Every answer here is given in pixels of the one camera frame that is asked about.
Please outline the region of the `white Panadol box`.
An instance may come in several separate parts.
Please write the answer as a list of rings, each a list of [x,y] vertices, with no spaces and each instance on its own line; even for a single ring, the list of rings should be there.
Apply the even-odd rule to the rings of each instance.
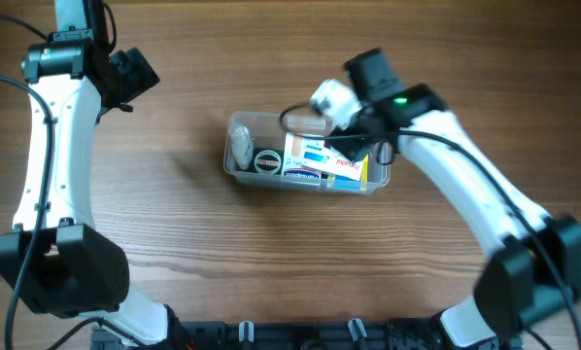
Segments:
[[[305,167],[359,181],[363,161],[350,161],[342,154],[325,146],[321,140],[303,139],[300,159]]]

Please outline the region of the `blue yellow VapoDrops box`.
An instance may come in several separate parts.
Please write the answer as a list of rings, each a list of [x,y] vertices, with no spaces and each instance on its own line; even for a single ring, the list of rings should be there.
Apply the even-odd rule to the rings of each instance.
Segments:
[[[344,191],[359,191],[365,192],[368,182],[368,164],[369,156],[366,156],[362,161],[361,175],[358,180],[353,180],[347,177],[328,174],[327,186],[332,189],[339,189]]]

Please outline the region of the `white orange medicine box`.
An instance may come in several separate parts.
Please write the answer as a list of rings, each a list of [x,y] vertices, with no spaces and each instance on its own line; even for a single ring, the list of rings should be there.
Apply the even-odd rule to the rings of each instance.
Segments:
[[[282,181],[317,186],[322,178],[318,170],[304,167],[305,151],[319,151],[325,145],[321,140],[310,140],[288,133],[285,139]]]

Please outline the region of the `green round-logo packet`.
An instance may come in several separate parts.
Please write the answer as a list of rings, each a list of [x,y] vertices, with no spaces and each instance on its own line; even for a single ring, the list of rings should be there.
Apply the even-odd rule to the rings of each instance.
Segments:
[[[251,170],[264,175],[279,175],[282,170],[283,153],[279,150],[255,149]]]

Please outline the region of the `white spray bottle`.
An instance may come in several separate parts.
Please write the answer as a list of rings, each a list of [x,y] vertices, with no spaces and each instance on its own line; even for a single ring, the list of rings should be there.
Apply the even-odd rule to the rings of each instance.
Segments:
[[[241,170],[248,170],[254,156],[254,143],[250,131],[239,122],[234,122],[228,130],[231,152]]]

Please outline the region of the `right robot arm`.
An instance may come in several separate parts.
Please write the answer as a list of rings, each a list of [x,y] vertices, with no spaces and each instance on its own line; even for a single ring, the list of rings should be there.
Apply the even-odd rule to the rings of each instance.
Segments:
[[[331,119],[330,145],[358,160],[383,144],[415,164],[475,235],[487,264],[473,293],[439,315],[448,346],[511,340],[581,300],[581,225],[552,217],[515,188],[427,85],[408,87],[380,49],[344,65],[311,97]]]

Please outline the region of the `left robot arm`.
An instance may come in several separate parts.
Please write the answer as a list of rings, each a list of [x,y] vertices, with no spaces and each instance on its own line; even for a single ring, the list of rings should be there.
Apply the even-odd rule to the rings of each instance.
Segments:
[[[0,234],[0,275],[12,287],[6,336],[17,307],[94,323],[124,346],[170,349],[179,323],[166,305],[131,285],[122,248],[99,233],[90,205],[93,132],[101,117],[152,88],[158,76],[137,49],[116,47],[110,7],[58,1],[56,29],[29,47],[18,87],[32,122],[24,192]]]

